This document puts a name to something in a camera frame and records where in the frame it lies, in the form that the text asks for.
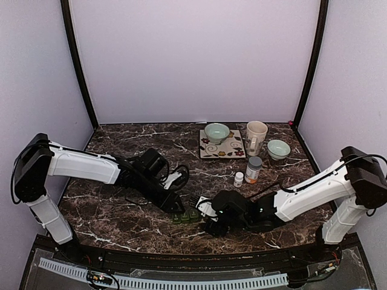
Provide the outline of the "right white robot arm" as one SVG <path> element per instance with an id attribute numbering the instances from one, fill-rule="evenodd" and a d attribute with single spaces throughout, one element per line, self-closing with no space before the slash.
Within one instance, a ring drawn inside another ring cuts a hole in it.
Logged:
<path id="1" fill-rule="evenodd" d="M 342 149 L 341 154 L 318 175 L 257 201 L 233 190 L 221 191 L 213 198 L 201 196 L 193 201 L 193 206 L 208 218 L 205 232 L 223 237 L 232 228 L 266 233 L 313 208 L 341 199 L 332 217 L 318 229 L 317 242 L 308 250 L 312 261 L 321 262 L 362 216 L 386 204 L 386 174 L 379 163 L 386 158 L 352 146 Z"/>

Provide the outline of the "small white pill bottle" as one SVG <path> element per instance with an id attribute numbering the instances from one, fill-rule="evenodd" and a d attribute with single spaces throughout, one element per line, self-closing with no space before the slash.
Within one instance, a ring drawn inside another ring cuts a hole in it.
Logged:
<path id="1" fill-rule="evenodd" d="M 236 172 L 235 177 L 234 177 L 234 181 L 233 181 L 233 185 L 235 187 L 239 188 L 242 186 L 243 180 L 244 180 L 244 174 L 242 172 Z"/>

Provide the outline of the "large grey-capped pill bottle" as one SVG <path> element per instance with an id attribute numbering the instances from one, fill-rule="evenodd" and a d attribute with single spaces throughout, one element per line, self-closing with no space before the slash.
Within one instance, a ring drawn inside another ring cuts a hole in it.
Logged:
<path id="1" fill-rule="evenodd" d="M 262 159 L 258 156 L 251 156 L 247 163 L 244 179 L 248 184 L 254 184 L 258 180 Z"/>

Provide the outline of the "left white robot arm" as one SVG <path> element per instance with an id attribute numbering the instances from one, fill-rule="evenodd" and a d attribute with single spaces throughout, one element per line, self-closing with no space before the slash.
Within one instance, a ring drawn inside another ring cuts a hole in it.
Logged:
<path id="1" fill-rule="evenodd" d="M 25 203 L 62 254 L 72 263 L 85 259 L 70 223 L 60 212 L 46 188 L 49 177 L 85 179 L 133 189 L 165 213 L 184 213 L 178 194 L 188 182 L 188 166 L 171 169 L 166 158 L 150 148 L 140 156 L 97 154 L 65 147 L 37 134 L 16 157 L 10 178 L 14 204 Z"/>

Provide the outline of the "green weekly pill organizer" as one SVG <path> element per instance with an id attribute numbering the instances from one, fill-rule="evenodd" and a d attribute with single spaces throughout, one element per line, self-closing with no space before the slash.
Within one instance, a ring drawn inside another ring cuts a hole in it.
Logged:
<path id="1" fill-rule="evenodd" d="M 199 222 L 201 219 L 197 210 L 190 209 L 182 214 L 173 214 L 172 223 L 173 224 L 192 224 Z"/>

